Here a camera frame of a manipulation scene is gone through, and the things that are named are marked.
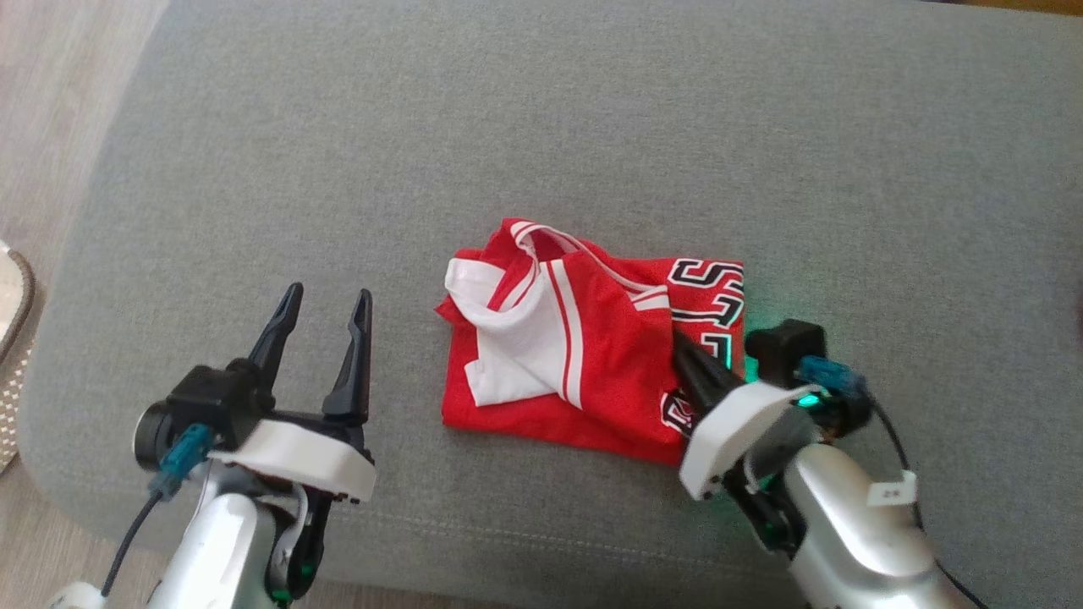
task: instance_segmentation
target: printed number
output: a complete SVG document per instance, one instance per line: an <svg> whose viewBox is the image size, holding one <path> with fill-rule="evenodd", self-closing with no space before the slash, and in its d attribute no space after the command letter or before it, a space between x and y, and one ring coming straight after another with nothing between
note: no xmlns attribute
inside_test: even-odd
<svg viewBox="0 0 1083 609"><path fill-rule="evenodd" d="M714 303L720 307L718 311L684 311L674 309L674 321L712 323L722 329L729 329L738 316L741 315L741 309L744 308L744 300L727 294L716 296Z"/></svg>
<svg viewBox="0 0 1083 609"><path fill-rule="evenodd" d="M721 360L726 367L733 368L733 337L728 334L705 332L700 335L700 345L710 351L710 357Z"/></svg>
<svg viewBox="0 0 1083 609"><path fill-rule="evenodd" d="M744 293L744 268L730 262L707 262L692 258L678 258L669 271L669 281L691 287L707 289L719 283L722 289Z"/></svg>
<svg viewBox="0 0 1083 609"><path fill-rule="evenodd" d="M697 289L717 288L719 291L712 301L718 309L674 309L675 322L706 323L720 329L729 329L741 318L744 309L744 268L741 264L678 258L669 270L669 282ZM733 367L733 342L729 334L703 332L700 334L700 344L710 350L715 359L725 361L726 367Z"/></svg>

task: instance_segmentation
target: gray fabric couch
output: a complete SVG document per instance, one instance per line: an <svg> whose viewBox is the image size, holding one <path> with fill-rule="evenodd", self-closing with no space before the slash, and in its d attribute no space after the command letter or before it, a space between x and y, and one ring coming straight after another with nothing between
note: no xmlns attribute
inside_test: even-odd
<svg viewBox="0 0 1083 609"><path fill-rule="evenodd" d="M621 256L747 264L748 325L826 326L992 607L1077 575L1083 22L850 0L177 1L52 286L18 422L119 536L143 410L306 287L278 403L317 411L376 298L370 504L323 574L527 607L801 605L674 470L441 426L448 257L523 216ZM846 443L897 472L878 428ZM197 489L138 543L169 552Z"/></svg>

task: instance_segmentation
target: white stripe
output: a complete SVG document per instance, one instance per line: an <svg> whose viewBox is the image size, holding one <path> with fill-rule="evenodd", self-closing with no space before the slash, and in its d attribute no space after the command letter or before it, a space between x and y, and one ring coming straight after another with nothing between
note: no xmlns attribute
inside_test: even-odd
<svg viewBox="0 0 1083 609"><path fill-rule="evenodd" d="M660 294L662 294L662 295L667 294L666 286L660 285L657 287L653 287L651 289L648 289L647 291L644 291L642 294L637 294L635 297L632 297L632 300L645 300L647 298L649 298L651 296L657 296Z"/></svg>
<svg viewBox="0 0 1083 609"><path fill-rule="evenodd" d="M575 304L572 294L572 282L567 278L563 260L552 261L552 275L557 277L557 289L564 302L564 314L567 315L567 331L571 340L571 351L567 353L567 396L565 400L573 406L583 410L579 399L579 385L583 383L583 321L579 319L579 308Z"/></svg>
<svg viewBox="0 0 1083 609"><path fill-rule="evenodd" d="M654 309L668 309L669 308L669 297L665 294L660 296L652 296L650 298L644 298L642 300L637 300L632 302L637 311L651 311Z"/></svg>
<svg viewBox="0 0 1083 609"><path fill-rule="evenodd" d="M532 222L516 222L514 224L511 225L511 234L514 235L516 231L518 231L521 228L531 225L531 224L533 224L533 223ZM557 244L560 245L562 248L566 248L567 245L572 245L574 247L574 249L571 249L569 251L575 251L576 249L586 251L588 255L590 255L591 258L595 259L595 262L597 262L598 265L602 268L602 270L604 270L606 273L609 273L609 275L611 277L613 277L614 280L616 280L617 283L619 283L624 287L629 288L631 290L635 290L635 293L636 293L637 296L639 296L641 293L644 293L644 291L648 291L648 290L651 290L651 289L655 289L656 287L658 287L658 286L653 286L653 285L644 285L644 284L641 284L641 283L634 282L634 281L631 281L631 280L629 280L627 277L624 277L623 275L618 274L613 269L610 269L609 267L606 267L605 263L602 262L601 259L598 258L598 256L596 256L593 251L590 251L590 249L588 249L587 246L583 245L583 243L579 239L573 237L572 235L570 235L567 233L563 233L561 231L558 231L557 229L553 229L552 226L546 226L545 224L533 224L531 228L524 230L522 232L522 234L519 235L519 238L516 239L517 245L522 245L523 241L526 238L526 236L530 235L531 233L535 232L535 231L543 231L545 233L548 233L549 236L551 236L557 242ZM536 255L533 251L531 251L531 256L535 256L535 259L536 259Z"/></svg>
<svg viewBox="0 0 1083 609"><path fill-rule="evenodd" d="M537 264L535 264L534 268L531 269L531 272L526 273L526 276L524 276L523 280L516 285L516 287L511 288L511 291L508 293L508 296L504 299L504 302L500 302L498 310L507 311L508 309L510 309L519 300L519 297L522 296L524 291L526 291L526 288L530 287L531 282L534 281L534 277L537 275L537 272L538 268Z"/></svg>

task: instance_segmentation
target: white label sticker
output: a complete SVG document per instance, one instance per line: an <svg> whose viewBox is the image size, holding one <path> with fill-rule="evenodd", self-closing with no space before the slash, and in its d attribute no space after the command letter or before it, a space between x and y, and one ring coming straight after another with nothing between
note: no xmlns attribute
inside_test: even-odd
<svg viewBox="0 0 1083 609"><path fill-rule="evenodd" d="M869 507L910 505L917 501L917 475L902 470L902 482L874 482L869 487Z"/></svg>

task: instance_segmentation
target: wooden floor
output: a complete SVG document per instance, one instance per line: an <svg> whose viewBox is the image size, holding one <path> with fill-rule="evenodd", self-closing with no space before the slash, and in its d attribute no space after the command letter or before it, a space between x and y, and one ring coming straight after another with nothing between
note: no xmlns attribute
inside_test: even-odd
<svg viewBox="0 0 1083 609"><path fill-rule="evenodd" d="M1080 13L1080 0L971 0ZM0 238L48 291L62 244L125 86L168 0L0 0ZM37 609L73 580L101 583L116 546L53 509L25 468L0 478L0 607ZM110 606L145 599L166 558L133 549ZM477 604L317 583L298 607Z"/></svg>

